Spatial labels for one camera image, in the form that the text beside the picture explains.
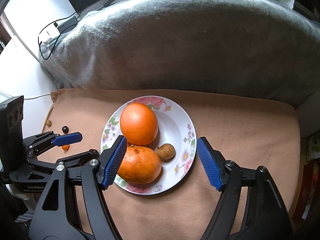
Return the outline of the small brown longan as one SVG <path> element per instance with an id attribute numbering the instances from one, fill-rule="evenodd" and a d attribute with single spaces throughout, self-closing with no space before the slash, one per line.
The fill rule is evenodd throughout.
<path id="1" fill-rule="evenodd" d="M 50 120 L 47 120 L 47 121 L 46 121 L 46 125 L 47 125 L 48 127 L 50 127 L 50 126 L 52 125 L 52 122 L 51 122 Z"/>

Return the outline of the dark cherry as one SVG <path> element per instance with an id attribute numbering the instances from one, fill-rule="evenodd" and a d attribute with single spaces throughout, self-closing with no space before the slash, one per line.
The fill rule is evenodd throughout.
<path id="1" fill-rule="evenodd" d="M 99 152 L 95 149 L 90 149 L 89 152 L 91 152 L 95 158 L 98 158 L 100 155 Z"/>
<path id="2" fill-rule="evenodd" d="M 68 134 L 68 132 L 69 132 L 68 126 L 63 126 L 63 127 L 62 127 L 62 132 L 63 132 L 64 134 Z"/>

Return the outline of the mottled mandarin orange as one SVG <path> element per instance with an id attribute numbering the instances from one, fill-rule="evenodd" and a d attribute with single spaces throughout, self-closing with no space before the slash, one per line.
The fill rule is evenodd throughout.
<path id="1" fill-rule="evenodd" d="M 129 146 L 117 175 L 128 183 L 149 184 L 158 178 L 161 171 L 161 159 L 152 149 Z"/>

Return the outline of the large smooth orange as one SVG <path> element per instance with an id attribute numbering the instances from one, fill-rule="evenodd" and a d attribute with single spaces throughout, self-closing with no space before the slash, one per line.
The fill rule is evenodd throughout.
<path id="1" fill-rule="evenodd" d="M 131 103 L 120 115 L 120 129 L 132 145 L 145 146 L 152 143 L 158 133 L 155 113 L 142 103 Z"/>

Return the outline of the brown longan fruit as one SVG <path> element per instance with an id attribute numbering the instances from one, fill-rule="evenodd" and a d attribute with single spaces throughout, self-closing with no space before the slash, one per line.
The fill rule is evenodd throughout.
<path id="1" fill-rule="evenodd" d="M 157 147 L 157 155 L 163 160 L 172 159 L 176 155 L 176 150 L 171 144 L 163 144 L 160 147 Z"/>

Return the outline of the green printed carton box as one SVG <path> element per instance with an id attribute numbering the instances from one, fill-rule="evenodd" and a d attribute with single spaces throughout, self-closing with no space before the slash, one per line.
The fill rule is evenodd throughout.
<path id="1" fill-rule="evenodd" d="M 320 156 L 320 133 L 316 132 L 306 139 L 306 161 L 319 159 Z"/>

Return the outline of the black power adapter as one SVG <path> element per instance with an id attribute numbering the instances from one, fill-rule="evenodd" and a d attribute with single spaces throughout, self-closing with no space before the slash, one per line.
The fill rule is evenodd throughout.
<path id="1" fill-rule="evenodd" d="M 75 16 L 72 16 L 71 18 L 69 18 L 65 22 L 63 22 L 60 25 L 58 25 L 57 29 L 58 29 L 59 33 L 63 34 L 63 33 L 67 33 L 69 31 L 71 31 L 77 25 L 78 25 L 77 18 Z"/>

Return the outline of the white floral ceramic plate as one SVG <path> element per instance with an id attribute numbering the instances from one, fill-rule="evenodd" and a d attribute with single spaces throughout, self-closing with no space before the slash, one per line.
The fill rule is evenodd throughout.
<path id="1" fill-rule="evenodd" d="M 147 105 L 158 120 L 158 135 L 149 148 L 156 150 L 163 144 L 171 144 L 176 155 L 162 162 L 161 174 L 149 184 L 130 184 L 120 176 L 116 176 L 114 183 L 133 194 L 159 194 L 176 186 L 190 170 L 196 155 L 195 127 L 187 112 L 178 103 L 158 95 L 140 96 L 124 103 L 110 116 L 101 136 L 101 151 L 110 148 L 122 134 L 120 115 L 127 105 L 135 102 Z"/>

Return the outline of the grey plush back cushion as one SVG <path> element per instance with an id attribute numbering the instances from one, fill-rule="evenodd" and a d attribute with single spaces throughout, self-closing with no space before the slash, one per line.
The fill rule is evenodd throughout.
<path id="1" fill-rule="evenodd" d="M 58 88 L 181 89 L 299 107 L 319 25 L 272 0 L 129 0 L 89 12 L 41 66 Z"/>

